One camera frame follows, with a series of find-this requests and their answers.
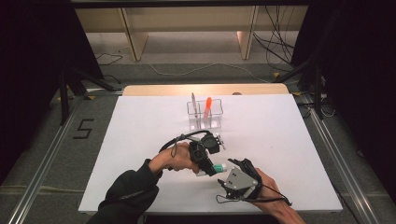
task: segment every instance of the hand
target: hand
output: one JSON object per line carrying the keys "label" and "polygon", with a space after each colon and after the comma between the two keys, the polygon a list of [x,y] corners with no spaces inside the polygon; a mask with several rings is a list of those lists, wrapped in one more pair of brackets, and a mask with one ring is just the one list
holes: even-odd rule
{"label": "hand", "polygon": [[148,167],[155,175],[169,167],[172,167],[175,171],[187,168],[193,170],[196,174],[199,172],[198,165],[190,159],[189,144],[186,142],[177,144],[177,150],[169,147],[161,151],[151,160]]}
{"label": "hand", "polygon": [[[273,178],[266,175],[262,170],[256,168],[257,173],[262,177],[262,183],[271,188],[279,191],[276,182]],[[279,198],[280,195],[266,187],[262,187],[258,199]],[[280,223],[305,223],[294,209],[289,207],[284,201],[275,201],[271,203],[253,203],[259,207],[263,212],[266,212],[275,217]]]}

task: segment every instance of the orange marker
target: orange marker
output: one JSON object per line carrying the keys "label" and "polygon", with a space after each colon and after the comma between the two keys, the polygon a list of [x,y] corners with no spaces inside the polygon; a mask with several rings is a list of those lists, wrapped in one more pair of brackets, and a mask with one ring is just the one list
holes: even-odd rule
{"label": "orange marker", "polygon": [[207,117],[209,116],[210,106],[212,106],[212,98],[207,97],[205,113],[204,113],[204,119],[207,119]]}

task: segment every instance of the gray carpet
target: gray carpet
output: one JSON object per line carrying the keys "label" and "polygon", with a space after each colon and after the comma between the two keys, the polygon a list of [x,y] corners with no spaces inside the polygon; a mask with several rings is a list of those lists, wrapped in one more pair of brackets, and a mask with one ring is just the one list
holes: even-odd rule
{"label": "gray carpet", "polygon": [[[162,73],[173,75],[188,73],[194,69],[198,70],[185,76],[158,75],[147,64],[106,65],[102,66],[102,70],[106,76],[107,83],[122,87],[130,84],[260,82],[255,77],[269,82],[275,79],[273,77],[275,70],[266,64],[237,65],[249,71],[251,75],[246,70],[225,64],[215,64],[207,68],[204,67],[208,66],[208,64],[155,64],[153,66]],[[286,82],[289,83],[287,86],[290,91],[297,90],[295,82],[297,79],[297,77],[294,77]],[[85,84],[89,88],[95,87],[89,82],[85,82]],[[57,96],[55,95],[54,100],[51,102],[52,109],[42,121],[36,137],[32,141],[31,148],[21,155],[1,188],[0,223],[6,223],[9,219],[15,204],[23,193],[23,187],[26,187],[32,180],[36,169],[59,129],[61,108],[60,102],[56,98]],[[296,101],[301,102],[301,98],[297,97]],[[82,102],[43,183],[43,186],[54,187],[57,190],[40,190],[24,223],[85,223],[88,220],[89,216],[78,212],[78,204],[90,178],[116,102],[117,96],[115,95],[96,96],[93,100],[84,100]],[[300,109],[302,116],[305,115],[306,108],[301,107]],[[83,124],[84,128],[92,129],[92,131],[87,139],[76,139],[76,137],[85,135],[85,132],[78,131],[78,126],[83,119],[93,119]],[[349,196],[347,188],[338,174],[322,139],[318,135],[312,119],[308,117],[304,121],[330,180],[344,196],[352,211],[359,217],[356,206]],[[325,122],[334,137],[334,141],[341,148],[353,174],[358,179],[364,193],[372,204],[375,213],[378,215],[380,223],[394,223],[396,220],[396,207],[384,191],[371,167],[364,158],[357,155],[357,146],[342,117],[335,114],[331,118],[325,117]],[[344,208],[342,212],[334,214],[301,213],[301,215],[307,223],[356,223],[351,212],[345,206]],[[222,217],[221,220],[224,223],[236,223],[237,218]],[[158,218],[148,219],[148,223],[159,222]],[[188,217],[183,217],[183,219],[180,219],[180,217],[168,217],[161,221],[162,224],[168,222],[191,223],[192,220],[189,221]],[[257,217],[252,217],[251,220],[246,219],[246,222],[261,223]]]}

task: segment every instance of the metal rod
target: metal rod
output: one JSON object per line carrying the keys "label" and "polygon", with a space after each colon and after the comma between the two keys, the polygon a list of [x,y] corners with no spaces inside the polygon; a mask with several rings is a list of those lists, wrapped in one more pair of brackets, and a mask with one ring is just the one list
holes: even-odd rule
{"label": "metal rod", "polygon": [[19,202],[14,208],[13,213],[10,216],[8,221],[9,224],[20,224],[23,223],[25,220],[30,207],[32,206],[35,196],[37,195],[41,184],[43,183],[48,170],[50,169],[53,159],[55,158],[56,154],[58,153],[59,148],[62,145],[64,140],[64,136],[67,133],[70,123],[74,118],[74,115],[82,102],[83,97],[77,97],[73,102],[74,106],[69,118],[65,121],[64,125],[62,125],[58,132],[56,133],[52,143],[49,146],[49,150],[47,151],[43,161],[41,162],[40,166],[38,167],[37,171],[35,172],[35,176],[33,177],[32,181],[30,182],[29,186],[27,187],[26,191],[21,196]]}
{"label": "metal rod", "polygon": [[[306,103],[312,103],[310,96],[305,95],[304,100]],[[350,170],[347,161],[344,159],[340,149],[332,139],[332,135],[327,129],[325,120],[319,119],[316,113],[312,113],[311,118],[314,121],[315,126],[317,127],[318,132],[322,137],[323,142],[328,149],[330,156],[332,157],[332,161],[334,162],[338,173],[342,177],[352,200],[354,201],[359,213],[361,214],[361,218],[363,219],[364,223],[379,223],[375,211],[371,206],[370,202],[367,200],[366,196],[364,195],[364,192],[361,189],[358,180],[352,174],[352,171]]]}

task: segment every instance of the white table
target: white table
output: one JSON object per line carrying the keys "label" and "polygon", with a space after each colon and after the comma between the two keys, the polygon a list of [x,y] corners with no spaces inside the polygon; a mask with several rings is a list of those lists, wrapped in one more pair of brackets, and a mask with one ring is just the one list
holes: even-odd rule
{"label": "white table", "polygon": [[[196,95],[204,100],[209,95]],[[297,211],[337,212],[342,206],[290,94],[210,95],[221,99],[221,133],[227,150],[209,155],[213,163],[247,158],[276,180]],[[186,96],[121,96],[114,109],[79,212],[94,214],[114,180],[138,169],[172,138],[188,133]],[[217,179],[229,172],[197,177],[164,171],[150,215],[259,214],[249,203],[216,202],[225,195]]]}

